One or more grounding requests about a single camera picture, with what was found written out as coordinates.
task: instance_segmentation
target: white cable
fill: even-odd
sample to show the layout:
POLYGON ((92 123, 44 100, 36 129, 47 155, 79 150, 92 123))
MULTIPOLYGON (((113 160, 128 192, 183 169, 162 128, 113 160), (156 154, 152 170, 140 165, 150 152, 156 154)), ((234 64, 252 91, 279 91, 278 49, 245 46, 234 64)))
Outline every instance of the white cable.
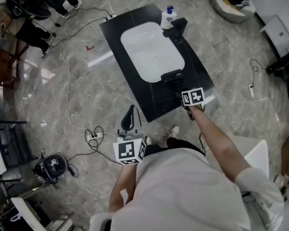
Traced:
POLYGON ((116 134, 113 134, 113 133, 109 133, 109 132, 104 132, 104 133, 107 133, 107 134, 111 134, 113 136, 116 136, 116 134))
MULTIPOLYGON (((68 40, 66 40, 64 43, 66 43, 67 41, 69 40, 78 40, 80 42, 83 42, 83 43, 88 43, 90 42, 91 40, 93 40, 97 34, 97 30, 95 28, 93 28, 95 30, 95 34, 94 36, 88 40, 88 41, 84 41, 84 40, 80 40, 78 38, 69 38, 68 40)), ((61 54, 61 57, 63 58, 63 61, 67 64, 67 69, 68 69, 68 73, 69 73, 69 79, 68 79, 68 86, 67 86, 67 97, 66 97, 66 110, 67 110, 67 117, 68 117, 68 121, 75 127, 75 128, 79 128, 79 129, 83 129, 83 130, 87 130, 86 128, 81 128, 81 127, 78 127, 76 126, 74 123, 72 123, 70 117, 69 117, 69 111, 68 111, 68 94, 69 94, 69 86, 70 86, 70 83, 71 83, 71 70, 69 69, 69 63, 65 60, 63 54, 62 54, 62 46, 64 45, 64 43, 61 45, 60 47, 60 54, 61 54)))

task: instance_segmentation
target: hand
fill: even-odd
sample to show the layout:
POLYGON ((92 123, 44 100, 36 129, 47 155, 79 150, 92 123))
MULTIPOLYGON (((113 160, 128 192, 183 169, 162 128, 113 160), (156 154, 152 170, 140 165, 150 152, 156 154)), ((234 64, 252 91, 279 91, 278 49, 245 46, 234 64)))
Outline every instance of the hand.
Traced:
POLYGON ((189 110, 190 111, 197 111, 197 110, 202 111, 202 107, 201 107, 201 105, 189 106, 189 110))

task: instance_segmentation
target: black shoe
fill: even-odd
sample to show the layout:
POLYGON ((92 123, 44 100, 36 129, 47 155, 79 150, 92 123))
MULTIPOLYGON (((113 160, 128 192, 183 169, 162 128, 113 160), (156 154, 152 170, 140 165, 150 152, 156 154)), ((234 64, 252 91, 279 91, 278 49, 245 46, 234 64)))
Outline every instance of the black shoe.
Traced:
POLYGON ((47 56, 47 54, 50 51, 50 49, 51 49, 51 45, 49 45, 49 47, 48 47, 48 49, 46 51, 43 51, 43 53, 42 53, 42 58, 43 59, 47 56))

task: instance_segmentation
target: white shoe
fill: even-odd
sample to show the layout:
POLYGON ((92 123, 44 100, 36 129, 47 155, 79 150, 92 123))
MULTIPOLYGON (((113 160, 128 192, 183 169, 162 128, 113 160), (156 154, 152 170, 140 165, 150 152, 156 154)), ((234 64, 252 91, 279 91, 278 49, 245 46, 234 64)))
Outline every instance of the white shoe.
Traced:
POLYGON ((65 15, 61 14, 62 18, 68 19, 69 18, 69 13, 66 13, 65 15))
POLYGON ((173 125, 169 131, 169 138, 170 137, 177 138, 178 134, 179 134, 179 126, 173 125))
POLYGON ((151 145, 152 144, 152 138, 150 137, 150 135, 145 135, 145 143, 146 145, 151 145))
POLYGON ((76 6, 74 6, 74 10, 78 10, 81 5, 82 5, 82 1, 78 0, 78 4, 76 6))
POLYGON ((47 54, 48 54, 48 52, 49 52, 50 50, 51 50, 51 45, 49 45, 48 49, 42 53, 42 58, 43 58, 43 59, 47 56, 47 54))

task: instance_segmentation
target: gray marble tile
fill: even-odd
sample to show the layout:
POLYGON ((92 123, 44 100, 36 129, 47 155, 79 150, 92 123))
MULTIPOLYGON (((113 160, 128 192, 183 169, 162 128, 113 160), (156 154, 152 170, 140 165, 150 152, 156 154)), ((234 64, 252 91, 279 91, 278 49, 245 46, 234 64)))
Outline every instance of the gray marble tile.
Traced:
MULTIPOLYGON (((188 20, 184 37, 194 49, 211 76, 215 88, 206 92, 214 97, 205 107, 205 113, 229 136, 240 135, 265 139, 269 148, 270 177, 280 171, 280 153, 283 141, 289 134, 289 101, 286 86, 281 79, 267 76, 259 68, 255 73, 255 98, 248 85, 252 83, 250 59, 256 59, 263 67, 276 60, 273 50, 256 18, 243 24, 233 24, 219 16, 210 0, 82 0, 82 8, 105 8, 110 13, 121 14, 135 8, 155 3, 162 10, 173 5, 178 17, 188 20)), ((66 6, 71 14, 72 7, 66 6)), ((60 28, 50 20, 41 25, 57 33, 54 44, 72 36, 86 23, 101 16, 105 11, 78 11, 60 28)), ((64 20, 53 12, 58 23, 64 20)), ((79 127, 94 129, 97 125, 115 133, 119 115, 131 104, 138 105, 114 56, 88 67, 88 63, 110 51, 101 33, 102 20, 88 25, 75 38, 90 42, 69 40, 53 48, 47 58, 40 58, 40 50, 30 47, 20 64, 21 82, 15 90, 12 103, 15 113, 9 117, 27 120, 26 136, 34 154, 62 153, 70 158, 78 153, 91 153, 84 141, 84 130, 75 128, 68 121, 66 110, 67 87, 70 65, 71 82, 68 109, 71 121, 79 127), (87 51, 86 45, 94 46, 87 51)), ((144 133, 153 142, 164 146, 168 130, 173 124, 180 126, 179 138, 200 147, 199 128, 186 115, 183 108, 147 123, 141 110, 144 133)), ((107 134, 99 151, 114 158, 114 136, 107 134)), ((58 183, 59 190, 50 187, 55 203, 65 212, 75 212, 74 222, 89 226, 92 215, 107 210, 109 195, 120 166, 98 153, 78 156, 72 161, 79 177, 69 173, 58 183)))

